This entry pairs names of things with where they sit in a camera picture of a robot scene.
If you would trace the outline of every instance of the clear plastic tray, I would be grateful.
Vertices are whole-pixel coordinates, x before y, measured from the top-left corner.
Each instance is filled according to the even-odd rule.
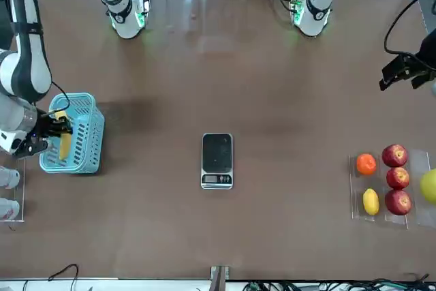
[[[26,181],[26,159],[17,160],[15,157],[0,153],[0,165],[6,168],[12,168],[20,173],[20,183],[14,189],[6,189],[0,187],[0,198],[9,200],[16,200],[20,204],[20,212],[11,220],[0,220],[1,223],[9,224],[13,227],[15,223],[22,223],[25,221],[24,207],[25,207],[25,181]]]
[[[370,153],[377,162],[377,170],[370,176],[361,175],[357,171],[356,159],[361,153]],[[380,156],[374,152],[362,151],[359,154],[349,156],[349,185],[352,199],[352,218],[362,219],[373,222],[381,226],[393,226],[396,228],[409,229],[410,221],[415,215],[414,204],[412,203],[411,211],[404,216],[392,214],[385,205],[384,197],[391,190],[386,182],[386,173],[389,170]],[[404,168],[410,172],[409,162],[407,161]],[[369,215],[363,208],[363,193],[368,189],[373,189],[379,197],[379,212],[376,215]],[[413,202],[413,187],[411,183],[404,189]]]

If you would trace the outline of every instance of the blue basket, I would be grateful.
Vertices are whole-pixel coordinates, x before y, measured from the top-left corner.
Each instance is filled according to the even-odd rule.
[[[40,155],[40,166],[47,173],[95,173],[100,163],[104,116],[89,93],[67,93],[70,106],[66,110],[73,127],[68,158],[59,159],[60,138],[50,138],[47,151]],[[63,108],[63,94],[53,98],[49,110]]]

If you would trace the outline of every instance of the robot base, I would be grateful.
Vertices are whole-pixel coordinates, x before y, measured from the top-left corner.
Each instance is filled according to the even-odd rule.
[[[300,31],[309,36],[315,37],[322,32],[322,29],[328,23],[328,17],[331,10],[321,20],[315,20],[312,13],[307,8],[306,0],[291,0],[291,22]]]

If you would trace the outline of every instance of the table surface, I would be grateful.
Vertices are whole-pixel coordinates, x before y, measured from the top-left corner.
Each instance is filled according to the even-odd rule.
[[[316,39],[273,0],[152,0],[122,40],[100,0],[40,0],[53,79],[106,118],[98,174],[29,160],[24,225],[1,229],[0,276],[410,279],[433,274],[434,230],[351,219],[347,156],[390,143],[436,151],[435,99],[381,92],[383,38],[408,0],[335,0]],[[419,7],[395,49],[416,52]],[[41,102],[47,108],[54,88]],[[234,136],[234,188],[200,187],[205,132]]]

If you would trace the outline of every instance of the yellow object in basket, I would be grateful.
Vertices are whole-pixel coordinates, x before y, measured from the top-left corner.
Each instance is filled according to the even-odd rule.
[[[363,194],[363,207],[369,215],[379,212],[379,196],[372,189],[367,189]]]
[[[68,119],[68,115],[66,111],[62,110],[61,112],[56,112],[56,119],[60,119],[61,117],[66,117]],[[59,159],[64,160],[69,155],[69,149],[71,148],[72,135],[70,133],[63,133],[61,135],[61,144],[59,145]]]

